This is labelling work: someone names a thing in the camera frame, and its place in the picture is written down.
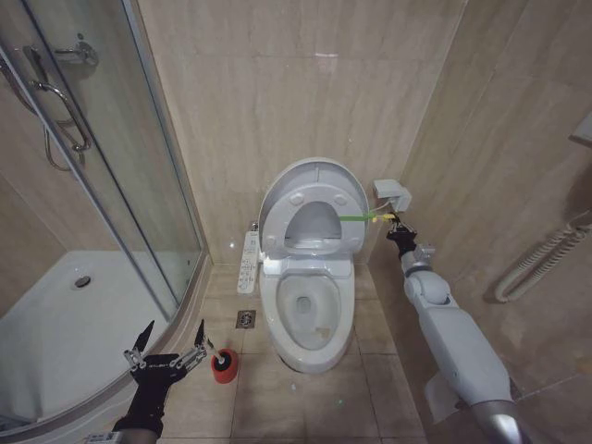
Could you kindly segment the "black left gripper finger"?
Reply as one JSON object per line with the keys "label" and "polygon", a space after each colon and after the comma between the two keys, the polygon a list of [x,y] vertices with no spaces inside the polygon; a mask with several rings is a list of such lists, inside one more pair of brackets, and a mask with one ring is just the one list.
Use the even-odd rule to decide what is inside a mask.
{"label": "black left gripper finger", "polygon": [[200,364],[212,350],[213,343],[205,334],[204,320],[202,320],[195,335],[193,346],[173,362],[173,367],[177,370],[186,370],[187,372],[190,372]]}
{"label": "black left gripper finger", "polygon": [[154,320],[152,320],[146,329],[138,336],[133,347],[130,350],[123,351],[131,371],[136,371],[138,368],[145,367],[145,361],[143,360],[142,354],[148,344],[153,328]]}

